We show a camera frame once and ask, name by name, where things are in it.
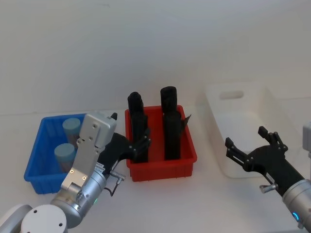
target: white table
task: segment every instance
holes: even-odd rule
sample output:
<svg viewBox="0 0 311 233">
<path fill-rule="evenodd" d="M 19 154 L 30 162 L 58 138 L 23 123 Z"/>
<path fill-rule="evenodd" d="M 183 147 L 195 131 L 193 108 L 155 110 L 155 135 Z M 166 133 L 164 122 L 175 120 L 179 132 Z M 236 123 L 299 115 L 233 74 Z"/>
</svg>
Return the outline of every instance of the white table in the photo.
<svg viewBox="0 0 311 233">
<path fill-rule="evenodd" d="M 311 99 L 281 100 L 302 133 L 311 120 Z M 116 132 L 124 134 L 124 111 Z M 277 192 L 262 194 L 264 178 L 230 179 L 216 162 L 204 127 L 201 106 L 186 106 L 197 152 L 189 178 L 134 183 L 125 161 L 117 171 L 127 176 L 114 197 L 103 192 L 84 221 L 72 233 L 268 233 L 297 230 L 297 224 Z M 23 179 L 37 129 L 43 117 L 56 114 L 0 116 L 0 216 L 18 203 L 33 207 L 49 203 L 54 194 L 37 195 Z M 310 178 L 310 159 L 301 150 L 293 164 Z M 113 186 L 114 178 L 109 178 Z"/>
</svg>

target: white plastic bin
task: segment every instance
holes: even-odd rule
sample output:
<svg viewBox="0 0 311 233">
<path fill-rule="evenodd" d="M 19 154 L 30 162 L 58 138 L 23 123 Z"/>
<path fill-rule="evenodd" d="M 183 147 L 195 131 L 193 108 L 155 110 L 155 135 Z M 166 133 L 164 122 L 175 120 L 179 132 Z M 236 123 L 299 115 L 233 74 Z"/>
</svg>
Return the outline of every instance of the white plastic bin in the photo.
<svg viewBox="0 0 311 233">
<path fill-rule="evenodd" d="M 278 132 L 288 146 L 286 159 L 291 163 L 301 148 L 301 137 L 278 101 L 261 83 L 227 83 L 210 85 L 206 89 L 207 130 L 222 172 L 231 178 L 261 176 L 245 172 L 226 157 L 225 139 L 249 154 L 268 142 L 258 134 L 259 126 Z"/>
</svg>

